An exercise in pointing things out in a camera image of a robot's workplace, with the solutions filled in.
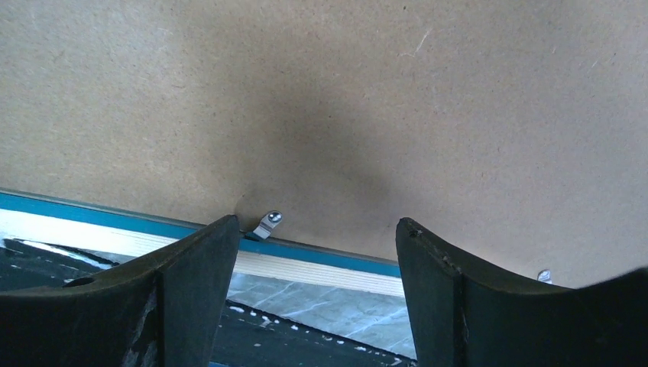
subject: blue frame edge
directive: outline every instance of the blue frame edge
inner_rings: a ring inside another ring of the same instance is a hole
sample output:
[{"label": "blue frame edge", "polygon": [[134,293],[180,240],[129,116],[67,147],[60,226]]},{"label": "blue frame edge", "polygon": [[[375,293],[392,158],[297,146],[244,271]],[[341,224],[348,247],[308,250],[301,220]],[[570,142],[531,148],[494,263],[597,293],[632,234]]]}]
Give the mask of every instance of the blue frame edge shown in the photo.
[{"label": "blue frame edge", "polygon": [[[181,239],[196,231],[196,228],[189,226],[157,222],[152,219],[109,213],[100,209],[91,209],[65,203],[54,203],[9,193],[0,193],[0,209],[51,216],[59,219],[95,224],[97,226],[147,233],[149,235],[161,235],[172,239]],[[250,239],[241,239],[239,249],[246,252],[255,252],[263,255],[290,258],[293,260],[400,278],[400,269],[396,265],[381,264],[361,258],[351,258],[304,248],[292,248],[273,242],[256,242]]]}]

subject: black surface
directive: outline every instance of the black surface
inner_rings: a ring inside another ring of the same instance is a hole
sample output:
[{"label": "black surface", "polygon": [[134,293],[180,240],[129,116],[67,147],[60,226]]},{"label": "black surface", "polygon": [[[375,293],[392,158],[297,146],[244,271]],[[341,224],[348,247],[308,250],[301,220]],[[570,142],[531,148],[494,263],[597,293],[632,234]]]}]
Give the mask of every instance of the black surface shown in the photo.
[{"label": "black surface", "polygon": [[648,269],[582,289],[521,277],[411,219],[397,251],[421,366],[646,366]]},{"label": "black surface", "polygon": [[[25,245],[19,239],[5,239],[4,244],[6,248],[0,248],[0,276],[2,276],[0,291],[40,286],[62,287],[66,284],[66,280],[89,278],[101,270],[84,261]],[[75,248],[65,246],[55,246],[55,248],[74,252],[81,258],[87,257],[99,264],[117,265]],[[203,315],[208,311],[191,312]],[[144,350],[144,345],[135,347]],[[415,361],[404,356],[324,333],[229,300],[222,309],[219,331],[215,337],[211,356],[213,362],[245,367],[416,365]]]},{"label": "black surface", "polygon": [[[0,293],[2,363],[206,366],[238,237],[238,220],[226,216],[185,239],[64,287]],[[6,250],[3,259],[9,253],[14,260],[26,255]],[[25,283],[47,278],[35,265],[25,267]]]}]

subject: white ridged strip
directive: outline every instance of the white ridged strip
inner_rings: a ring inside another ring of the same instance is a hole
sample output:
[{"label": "white ridged strip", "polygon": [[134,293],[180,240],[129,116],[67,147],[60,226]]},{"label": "white ridged strip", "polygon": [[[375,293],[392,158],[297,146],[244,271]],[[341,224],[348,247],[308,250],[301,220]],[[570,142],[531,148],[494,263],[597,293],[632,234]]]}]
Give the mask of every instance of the white ridged strip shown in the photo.
[{"label": "white ridged strip", "polygon": [[[0,236],[127,256],[142,256],[176,241],[161,235],[6,209],[0,209]],[[399,278],[253,252],[238,252],[234,271],[403,297],[403,285]]]}]

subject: silver hardware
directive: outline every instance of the silver hardware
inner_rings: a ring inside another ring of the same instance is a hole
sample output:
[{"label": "silver hardware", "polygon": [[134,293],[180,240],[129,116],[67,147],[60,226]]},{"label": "silver hardware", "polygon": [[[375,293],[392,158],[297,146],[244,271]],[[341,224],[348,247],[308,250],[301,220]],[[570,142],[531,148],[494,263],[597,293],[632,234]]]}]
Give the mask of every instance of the silver hardware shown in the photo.
[{"label": "silver hardware", "polygon": [[549,269],[545,269],[538,273],[538,281],[541,281],[543,283],[547,284],[553,284],[551,280],[551,271]]},{"label": "silver hardware", "polygon": [[261,218],[259,225],[254,229],[254,231],[252,231],[252,233],[257,235],[261,239],[266,239],[270,237],[270,233],[272,232],[274,227],[278,226],[283,219],[284,215],[281,214],[280,211],[272,210],[268,212],[263,218]]}]

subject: brown board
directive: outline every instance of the brown board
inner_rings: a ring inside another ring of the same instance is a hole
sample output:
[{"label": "brown board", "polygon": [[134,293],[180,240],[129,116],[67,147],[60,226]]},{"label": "brown board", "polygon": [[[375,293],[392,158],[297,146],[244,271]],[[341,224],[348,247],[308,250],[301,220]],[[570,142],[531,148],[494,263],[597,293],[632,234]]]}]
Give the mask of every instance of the brown board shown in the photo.
[{"label": "brown board", "polygon": [[579,286],[648,264],[648,2],[0,4],[0,187]]}]

